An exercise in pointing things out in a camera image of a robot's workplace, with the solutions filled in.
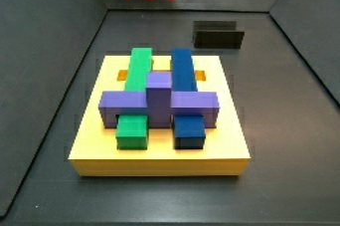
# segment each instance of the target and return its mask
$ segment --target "rectangular block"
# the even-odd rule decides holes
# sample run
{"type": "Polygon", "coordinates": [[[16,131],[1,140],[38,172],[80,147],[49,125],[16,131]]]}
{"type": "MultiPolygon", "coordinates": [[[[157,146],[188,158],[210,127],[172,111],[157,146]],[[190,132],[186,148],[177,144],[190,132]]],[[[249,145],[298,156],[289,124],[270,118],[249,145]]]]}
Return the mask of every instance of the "rectangular block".
{"type": "Polygon", "coordinates": [[[118,149],[148,148],[148,116],[121,115],[116,139],[118,149]]]}
{"type": "Polygon", "coordinates": [[[149,72],[146,83],[149,128],[170,127],[170,72],[149,72]]]}
{"type": "Polygon", "coordinates": [[[216,127],[218,101],[216,92],[172,92],[170,114],[202,115],[204,127],[216,127]]]}
{"type": "Polygon", "coordinates": [[[174,149],[202,149],[205,140],[202,116],[174,115],[172,122],[174,149]]]}
{"type": "Polygon", "coordinates": [[[148,114],[146,106],[145,92],[102,92],[98,109],[105,128],[117,127],[120,114],[148,114]]]}
{"type": "Polygon", "coordinates": [[[170,72],[149,72],[146,78],[146,88],[170,89],[170,72]]]}
{"type": "Polygon", "coordinates": [[[196,91],[196,79],[189,49],[170,50],[173,91],[196,91]]]}
{"type": "Polygon", "coordinates": [[[152,69],[153,51],[152,48],[133,48],[125,91],[144,91],[146,86],[146,76],[152,69]]]}
{"type": "MultiPolygon", "coordinates": [[[[152,48],[133,48],[125,82],[125,91],[145,91],[146,76],[152,69],[152,48]]],[[[121,114],[116,135],[120,149],[148,148],[148,116],[121,114]]]]}

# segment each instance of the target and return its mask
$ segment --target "gray floor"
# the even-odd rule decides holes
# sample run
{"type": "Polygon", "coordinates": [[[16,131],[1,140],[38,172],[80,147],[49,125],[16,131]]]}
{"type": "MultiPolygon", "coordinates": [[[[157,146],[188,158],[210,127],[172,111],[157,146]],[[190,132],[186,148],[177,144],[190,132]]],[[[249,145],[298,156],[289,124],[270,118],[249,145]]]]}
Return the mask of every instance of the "gray floor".
{"type": "Polygon", "coordinates": [[[340,222],[338,108],[266,14],[110,12],[2,222],[340,222]],[[193,20],[236,20],[220,54],[252,154],[237,177],[81,178],[66,157],[106,52],[192,47],[193,20]]]}

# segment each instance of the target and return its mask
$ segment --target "block structure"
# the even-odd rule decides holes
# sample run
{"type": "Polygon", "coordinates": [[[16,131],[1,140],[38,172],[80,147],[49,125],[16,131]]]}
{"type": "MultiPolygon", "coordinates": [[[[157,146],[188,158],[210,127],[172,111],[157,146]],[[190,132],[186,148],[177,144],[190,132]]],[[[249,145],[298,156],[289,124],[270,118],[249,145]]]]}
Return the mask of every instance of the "block structure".
{"type": "MultiPolygon", "coordinates": [[[[218,56],[193,56],[194,68],[205,73],[200,92],[214,91],[218,98],[216,128],[205,130],[204,149],[173,149],[172,129],[149,129],[146,150],[117,149],[116,128],[104,128],[98,101],[102,91],[122,91],[120,70],[130,56],[106,56],[90,94],[72,146],[69,161],[82,176],[240,175],[249,153],[218,56]]],[[[170,56],[153,56],[157,70],[170,70],[170,56]]]]}
{"type": "MultiPolygon", "coordinates": [[[[196,92],[196,79],[189,49],[170,51],[172,90],[174,92],[196,92]]],[[[172,118],[173,148],[202,149],[205,132],[201,114],[180,115],[172,118]]]]}
{"type": "MultiPolygon", "coordinates": [[[[125,91],[144,92],[146,75],[152,69],[150,48],[133,48],[125,91]]],[[[148,148],[148,116],[145,114],[120,114],[116,139],[120,149],[148,148]]]]}

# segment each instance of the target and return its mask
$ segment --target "black object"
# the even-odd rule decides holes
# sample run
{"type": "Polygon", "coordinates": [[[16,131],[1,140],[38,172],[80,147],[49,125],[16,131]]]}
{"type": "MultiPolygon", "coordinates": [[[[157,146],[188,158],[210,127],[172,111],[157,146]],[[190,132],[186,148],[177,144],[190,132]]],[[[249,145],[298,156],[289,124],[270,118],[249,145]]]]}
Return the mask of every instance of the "black object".
{"type": "Polygon", "coordinates": [[[0,216],[6,213],[106,8],[0,0],[0,216]]]}
{"type": "Polygon", "coordinates": [[[240,49],[244,31],[236,31],[234,21],[194,21],[193,46],[206,49],[240,49]]]}

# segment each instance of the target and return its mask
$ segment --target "wooden block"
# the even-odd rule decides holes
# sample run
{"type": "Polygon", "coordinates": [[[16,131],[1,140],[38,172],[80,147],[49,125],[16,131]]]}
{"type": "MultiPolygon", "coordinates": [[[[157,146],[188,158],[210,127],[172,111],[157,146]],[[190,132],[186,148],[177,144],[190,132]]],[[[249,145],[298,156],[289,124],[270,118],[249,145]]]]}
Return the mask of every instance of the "wooden block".
{"type": "MultiPolygon", "coordinates": [[[[216,128],[205,130],[204,149],[176,150],[172,129],[149,129],[148,150],[120,150],[116,130],[104,129],[98,112],[102,91],[122,91],[125,82],[114,82],[120,70],[129,67],[129,56],[106,56],[81,125],[69,161],[84,176],[185,176],[238,175],[249,160],[248,148],[237,120],[218,56],[193,56],[193,68],[204,70],[200,92],[216,92],[218,116],[216,128]]],[[[157,69],[169,70],[170,56],[153,56],[157,69]]]]}
{"type": "Polygon", "coordinates": [[[152,48],[133,48],[125,91],[144,91],[148,72],[152,70],[152,48]]]}
{"type": "Polygon", "coordinates": [[[120,115],[116,139],[118,149],[148,148],[148,116],[120,115]]]}
{"type": "MultiPolygon", "coordinates": [[[[146,89],[146,76],[152,69],[152,62],[152,48],[133,48],[125,81],[125,91],[142,92],[146,89]]],[[[118,149],[148,148],[146,115],[120,115],[116,140],[118,149]]]]}

